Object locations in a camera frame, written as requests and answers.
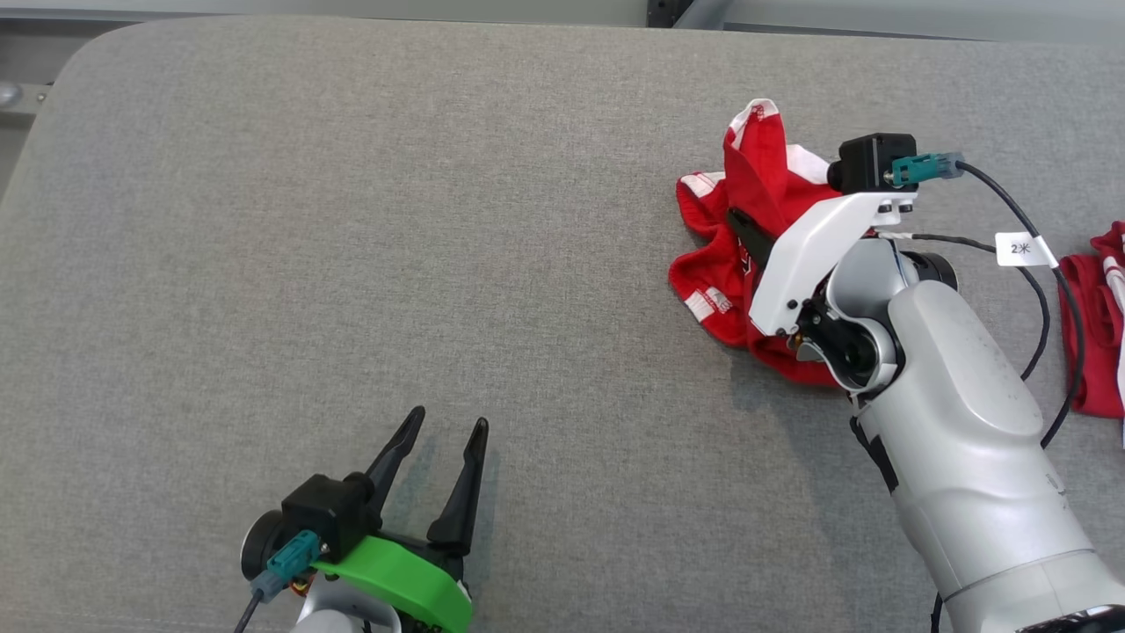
gray fabric surface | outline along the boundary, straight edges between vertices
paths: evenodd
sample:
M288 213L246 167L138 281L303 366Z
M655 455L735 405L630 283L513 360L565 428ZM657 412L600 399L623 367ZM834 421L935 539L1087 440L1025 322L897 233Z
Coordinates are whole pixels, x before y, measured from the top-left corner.
M233 626L251 523L416 404L390 528L425 530L492 422L474 631L924 630L933 587L843 399L717 344L668 287L696 244L673 184L771 97L821 155L876 129L964 151L1072 252L1120 217L1123 61L320 18L97 39L0 206L0 630ZM1016 226L970 179L916 208L906 229ZM1032 292L934 250L1023 367ZM1058 335L1030 387L1062 400ZM1119 433L1076 417L1051 454L1125 571Z

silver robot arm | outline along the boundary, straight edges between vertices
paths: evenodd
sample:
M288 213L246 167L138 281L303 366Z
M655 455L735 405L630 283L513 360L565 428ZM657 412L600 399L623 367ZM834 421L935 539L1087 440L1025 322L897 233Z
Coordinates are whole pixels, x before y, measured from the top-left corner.
M750 322L848 391L856 436L957 633L1125 631L1125 585L1074 517L1040 446L1038 406L952 268L863 238L897 223L897 206L912 210L917 184L891 186L890 169L915 153L907 135L845 143L829 172L845 195L772 244L745 216L731 221L760 274Z
M1091 609L1122 620L1090 631L1125 629L1125 586L1074 517L1040 447L1040 409L972 308L924 280L888 313L906 365L860 427L954 630L1010 633Z

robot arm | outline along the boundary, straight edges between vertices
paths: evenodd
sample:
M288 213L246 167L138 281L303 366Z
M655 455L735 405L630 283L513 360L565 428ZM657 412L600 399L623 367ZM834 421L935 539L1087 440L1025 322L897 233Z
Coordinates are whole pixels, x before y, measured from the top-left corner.
M829 172L844 195L772 245L732 221L760 274L750 323L827 363L848 391L857 438L955 631L1125 631L1125 585L1071 512L1040 446L1040 409L952 268L864 238L912 210L917 184L897 184L926 168L915 153L908 135L845 143Z
M472 543L487 421L477 421L461 474L425 540L382 528L382 505L424 417L415 407L366 472L342 481L315 474L250 528L242 573L252 599L236 633L259 602L287 586L307 591L294 633L359 633L361 622L393 633L467 630L472 602L464 559Z

red garment with white trim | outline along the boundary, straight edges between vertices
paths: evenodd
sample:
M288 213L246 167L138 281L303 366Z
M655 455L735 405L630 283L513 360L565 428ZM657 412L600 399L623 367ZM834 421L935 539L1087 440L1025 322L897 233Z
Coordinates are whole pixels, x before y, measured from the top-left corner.
M1117 389L1122 314L1106 286L1099 259L1092 254L1070 254L1059 261L1059 269L1070 281L1074 298L1078 299L1078 311L1086 331L1086 362L1082 365L1082 382L1074 398L1074 410L1087 416L1120 419L1125 417L1125 407L1122 406ZM1059 316L1062 323L1063 351L1066 367L1073 371L1078 355L1078 335L1061 288L1059 301L1062 306Z
M1114 221L1105 235L1090 239L1090 245L1098 251L1098 256L1101 259L1101 271L1105 273L1105 284L1099 287L1098 293L1105 304L1105 310L1110 314L1116 326L1113 343L1117 346L1117 355L1110 376L1114 378L1114 387L1116 388L1114 390L1116 408L1113 410L1113 417L1118 419L1125 417L1125 406L1122 403L1122 396L1125 395L1125 359L1122 358L1122 313L1125 311L1125 252L1122 252L1123 244L1125 244L1125 221ZM1083 370L1087 373L1090 371L1089 362ZM1125 436L1123 436L1122 442L1125 446Z
M785 144L770 99L750 101L735 117L722 147L726 171L696 171L676 183L684 223L710 243L673 261L668 281L714 338L747 347L792 381L836 386L826 365L798 362L784 338L766 337L749 323L756 271L727 225L727 210L737 207L776 238L810 206L839 195L828 186L828 163Z

black cable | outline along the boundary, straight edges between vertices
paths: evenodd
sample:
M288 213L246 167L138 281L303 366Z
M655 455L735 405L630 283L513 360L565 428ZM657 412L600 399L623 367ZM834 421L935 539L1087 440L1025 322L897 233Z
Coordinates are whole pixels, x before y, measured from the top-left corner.
M1019 223L1024 225L1024 228L1027 228L1027 232L1032 234L1032 237L1040 236L1040 229L1035 227L1035 224L1027 217L1027 214L1019 207L1019 204L1011 197L1011 193L1006 191L999 182L992 180L991 175L964 161L958 160L953 164L957 169L963 169L969 173L972 173L978 180L988 184L988 187L992 189L996 195L1000 196L1000 199L1008 205L1008 208L1016 214L1016 217L1019 218ZM1074 292L1070 288L1070 282L1062 275L1062 270L1059 269L1058 263L1051 268L1051 272L1054 273L1055 280L1062 289L1063 297L1066 299L1066 307L1070 309L1071 318L1074 320L1074 333L1076 338L1078 340L1078 354L1074 359L1074 371L1071 373L1070 389L1066 390L1066 398L1063 400L1062 407L1059 408L1059 414L1055 416L1054 422L1051 423L1051 427L1047 428L1047 433L1043 436L1043 440L1040 441L1040 446L1043 449L1046 449L1047 445L1051 444L1055 434L1058 434L1059 429L1062 428L1062 423L1066 419L1066 414L1070 414L1070 408L1074 404L1074 398L1078 397L1078 390L1082 383L1082 367L1086 364L1086 334L1082 332L1082 315L1078 310L1078 300L1074 299Z
M1000 196L1000 199L1004 200L1004 204L1008 205L1008 208L1010 208L1011 211L1016 214L1016 217L1019 219L1019 223L1024 225L1024 228L1027 228L1027 232L1030 233L1033 237L1040 236L1040 229L1035 227L1035 224L1033 224L1030 218L1027 217L1027 214L1024 212L1024 209L1019 207L1019 204L1016 201L1016 198L1011 197L1011 193L1005 190L1005 188L1001 187L999 182L992 180L991 175L984 173L983 171L976 169L975 166L962 160L954 162L953 165L956 166L957 169L963 169L969 173L972 173L973 175L976 177L978 180L988 184L988 188L992 189L992 191L994 191L996 195Z
M986 244L983 242L978 242L976 239L970 239L969 237L956 237L952 235L935 235L933 233L914 233L911 235L914 239L927 239L932 242L948 242L952 244L962 244L966 246L973 246L983 251L996 253L996 246ZM1040 329L1040 344L1035 346L1035 353L1032 354L1032 360L1028 361L1027 367L1024 368L1024 373L1019 376L1022 380L1027 380L1030 378L1032 372L1035 371L1035 367L1038 365L1040 359L1047 349L1047 337L1051 334L1051 306L1047 302L1047 295L1043 291L1043 286L1032 275L1032 271L1023 265L1017 265L1016 270L1027 279L1027 282L1035 290L1035 296L1040 299L1040 311L1043 315L1043 327Z
M867 436L864 435L863 429L860 428L860 418L852 416L852 419L848 421L847 425L852 428L852 434L855 435L855 441L860 443L860 446L863 446L863 450L867 452L867 456L874 461L875 458L871 455L871 443L867 442Z
M250 604L246 605L246 611L242 612L242 618L238 620L238 624L234 627L234 633L242 633L246 630L250 618L254 615L254 609L258 608L258 603L262 602L264 596L266 594L261 589L254 589L254 593L250 596Z
M942 626L942 605L945 604L942 600L942 595L938 594L934 598L934 611L929 613L929 633L937 633L937 630Z
M1070 288L1070 282L1066 281L1066 277L1062 275L1062 270L1058 266L1051 269L1055 274L1055 279L1059 281L1059 287L1062 288L1063 296L1066 297L1066 307L1070 308L1071 318L1074 320L1074 335L1078 340L1078 354L1074 358L1074 374L1070 379L1070 391L1066 392L1066 400L1063 401L1062 408L1059 409L1059 415L1055 416L1053 423L1051 423L1051 428L1047 429L1046 435L1040 441L1040 446L1046 449L1051 441L1054 440L1056 433L1062 427L1062 422L1066 419L1066 414L1070 412L1071 405L1074 404L1074 398L1078 396L1078 389L1082 382L1082 368L1086 365L1086 333L1082 328L1082 314L1078 310L1078 300L1074 298L1074 291Z

